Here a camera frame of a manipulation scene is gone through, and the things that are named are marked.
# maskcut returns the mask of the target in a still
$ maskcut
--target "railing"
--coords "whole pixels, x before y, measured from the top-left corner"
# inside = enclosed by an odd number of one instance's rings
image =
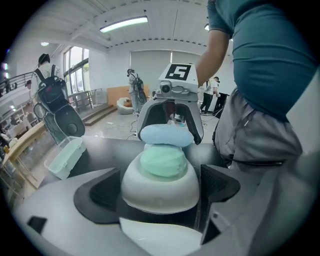
[[[11,91],[14,91],[18,89],[19,87],[25,87],[28,80],[31,80],[33,72],[20,74],[15,77],[12,77],[10,79],[7,79],[9,82],[8,86],[6,84],[6,81],[3,81],[0,83],[0,97],[2,97],[5,94],[10,93]]]

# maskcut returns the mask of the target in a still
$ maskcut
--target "table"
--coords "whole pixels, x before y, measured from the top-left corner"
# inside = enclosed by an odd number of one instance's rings
[[[124,140],[93,136],[82,136],[82,139],[86,146],[86,151],[71,170],[69,178],[108,168],[119,168],[122,178],[129,164],[145,147],[145,143],[140,140]],[[216,166],[226,167],[216,148],[212,144],[203,143],[196,145],[193,143],[188,147],[183,148],[183,151],[195,169],[200,169],[200,163],[204,165],[215,164]],[[49,172],[41,182],[39,188],[59,180],[59,178]]]
[[[16,160],[18,163],[32,176],[32,178],[37,181],[37,179],[31,174],[28,168],[24,165],[24,163],[20,159],[21,153],[36,139],[40,138],[41,135],[46,131],[45,125],[43,122],[36,124],[30,130],[28,130],[21,138],[18,139],[17,143],[10,148],[10,152],[5,155],[3,160],[3,165],[5,165],[8,161],[10,161],[13,167],[18,171],[18,173],[22,176],[22,178],[35,190],[36,186],[27,178],[27,176],[22,172],[19,165],[16,164]]]

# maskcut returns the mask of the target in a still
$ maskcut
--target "gray pants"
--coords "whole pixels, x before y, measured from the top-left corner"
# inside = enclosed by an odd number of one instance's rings
[[[227,162],[277,162],[302,153],[290,123],[254,110],[237,88],[216,127],[215,146]]]
[[[142,104],[139,101],[138,93],[135,91],[130,92],[130,97],[131,97],[133,112],[139,113],[142,109]]]

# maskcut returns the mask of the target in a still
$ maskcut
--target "white jacket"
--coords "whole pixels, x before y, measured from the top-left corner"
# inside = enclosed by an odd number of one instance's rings
[[[39,70],[42,73],[44,79],[48,78],[51,76],[51,69],[52,69],[52,65],[49,62],[43,63],[40,67]],[[64,79],[62,76],[63,74],[60,73],[60,68],[55,66],[55,70],[54,70],[54,75]],[[40,78],[38,77],[38,75],[33,72],[32,74],[32,79],[31,79],[31,92],[30,92],[30,97],[34,98],[36,96],[36,93],[38,92],[39,89],[39,84],[41,83]]]

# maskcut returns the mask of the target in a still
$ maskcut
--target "mint green cushion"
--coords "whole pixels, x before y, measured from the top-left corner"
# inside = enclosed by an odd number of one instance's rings
[[[145,172],[160,177],[172,177],[186,169],[187,159],[181,148],[157,144],[143,151],[140,164]]]

